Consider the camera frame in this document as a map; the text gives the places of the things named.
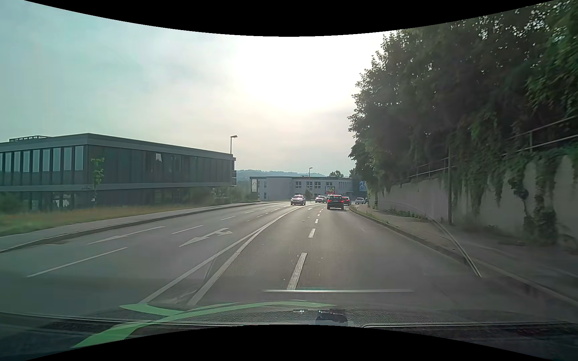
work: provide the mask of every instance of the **modern office building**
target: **modern office building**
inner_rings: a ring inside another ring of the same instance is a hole
[[[318,195],[339,194],[350,197],[353,193],[351,178],[335,176],[252,176],[251,192],[261,201],[284,201],[293,195],[311,192]]]
[[[100,205],[187,202],[236,184],[232,154],[86,133],[0,143],[0,193],[28,209],[88,207],[91,160],[102,157]]]

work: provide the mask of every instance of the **dark car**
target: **dark car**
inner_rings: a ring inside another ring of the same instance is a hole
[[[294,195],[291,198],[291,205],[293,206],[294,204],[297,204],[299,206],[306,206],[307,200],[301,195]]]
[[[345,210],[345,203],[340,195],[332,195],[329,196],[327,200],[327,209],[331,208],[340,208],[343,211]]]

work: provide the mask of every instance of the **sky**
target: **sky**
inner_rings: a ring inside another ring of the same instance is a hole
[[[229,152],[236,169],[354,167],[352,95],[383,34],[246,37],[0,0],[0,142],[97,133]]]

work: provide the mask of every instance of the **green tree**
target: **green tree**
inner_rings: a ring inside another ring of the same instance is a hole
[[[329,176],[337,176],[337,177],[339,177],[339,178],[344,178],[344,177],[345,177],[345,176],[342,174],[342,172],[339,171],[339,170],[337,170],[337,169],[336,169],[335,171],[331,172],[331,173],[329,174]]]
[[[93,206],[97,206],[97,187],[104,178],[104,168],[101,168],[103,163],[104,157],[91,159]]]

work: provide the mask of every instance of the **asphalt road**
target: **asphalt road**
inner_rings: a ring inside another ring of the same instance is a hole
[[[251,205],[0,254],[0,311],[327,300],[578,320],[348,209]]]

